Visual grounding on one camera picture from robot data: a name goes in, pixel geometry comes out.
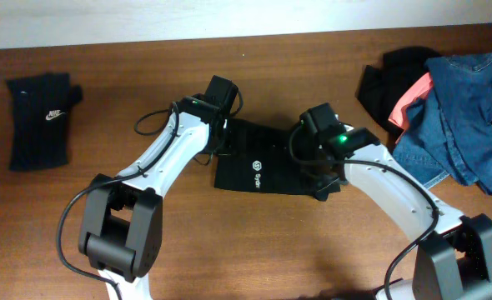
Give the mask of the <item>black t-shirt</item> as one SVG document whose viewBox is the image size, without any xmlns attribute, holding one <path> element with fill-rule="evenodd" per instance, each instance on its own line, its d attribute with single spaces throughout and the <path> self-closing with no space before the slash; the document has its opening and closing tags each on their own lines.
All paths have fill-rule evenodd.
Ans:
<svg viewBox="0 0 492 300">
<path fill-rule="evenodd" d="M 289 132 L 243 119 L 228 122 L 226 142 L 218 152 L 217 189 L 304 195 L 325 202 L 341 191 L 335 176 L 314 175 L 289 155 Z"/>
</svg>

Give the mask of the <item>blue denim jeans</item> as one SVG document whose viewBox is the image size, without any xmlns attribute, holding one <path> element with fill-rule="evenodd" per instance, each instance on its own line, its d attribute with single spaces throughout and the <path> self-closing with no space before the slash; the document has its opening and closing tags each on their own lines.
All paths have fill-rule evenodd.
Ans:
<svg viewBox="0 0 492 300">
<path fill-rule="evenodd" d="M 434 86 L 407 109 L 394 159 L 431 188 L 446 177 L 492 195 L 492 53 L 426 61 Z"/>
</svg>

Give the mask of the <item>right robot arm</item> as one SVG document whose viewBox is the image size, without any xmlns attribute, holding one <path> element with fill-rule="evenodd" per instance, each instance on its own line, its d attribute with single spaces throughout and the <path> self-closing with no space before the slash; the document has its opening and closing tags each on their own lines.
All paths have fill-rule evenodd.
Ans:
<svg viewBox="0 0 492 300">
<path fill-rule="evenodd" d="M 492 300 L 492 220 L 467 217 L 440 200 L 391 156 L 367 128 L 339 121 L 328 103 L 302 113 L 294 133 L 312 142 L 307 168 L 330 170 L 368 195 L 410 243 L 372 296 L 388 299 Z"/>
</svg>

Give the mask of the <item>black Nike sock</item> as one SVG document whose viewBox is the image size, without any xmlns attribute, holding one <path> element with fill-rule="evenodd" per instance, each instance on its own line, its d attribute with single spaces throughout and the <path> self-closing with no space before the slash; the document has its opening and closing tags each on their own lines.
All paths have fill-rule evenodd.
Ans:
<svg viewBox="0 0 492 300">
<path fill-rule="evenodd" d="M 12 97 L 13 144 L 9 169 L 30 172 L 68 164 L 68 124 L 83 100 L 67 72 L 47 72 L 6 81 Z"/>
</svg>

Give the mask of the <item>pink paper tag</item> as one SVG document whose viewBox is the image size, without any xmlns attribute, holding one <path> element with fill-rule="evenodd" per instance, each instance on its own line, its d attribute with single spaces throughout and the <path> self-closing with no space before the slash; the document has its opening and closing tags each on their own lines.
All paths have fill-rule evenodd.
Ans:
<svg viewBox="0 0 492 300">
<path fill-rule="evenodd" d="M 399 143 L 402 136 L 409 129 L 409 107 L 417 103 L 418 100 L 425 100 L 433 87 L 433 79 L 430 72 L 427 72 L 418 79 L 394 105 L 388 121 L 402 130 L 402 133 L 396 139 L 395 144 Z"/>
</svg>

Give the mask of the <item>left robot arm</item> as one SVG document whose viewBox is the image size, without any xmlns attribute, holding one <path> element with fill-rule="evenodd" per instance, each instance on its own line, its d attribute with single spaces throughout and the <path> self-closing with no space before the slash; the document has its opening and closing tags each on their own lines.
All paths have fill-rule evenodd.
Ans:
<svg viewBox="0 0 492 300">
<path fill-rule="evenodd" d="M 213 76 L 202 94 L 172 105 L 157 139 L 115 177 L 90 184 L 78 250 L 111 299 L 149 299 L 148 273 L 162 244 L 163 199 L 189 161 L 223 147 L 238 87 Z"/>
</svg>

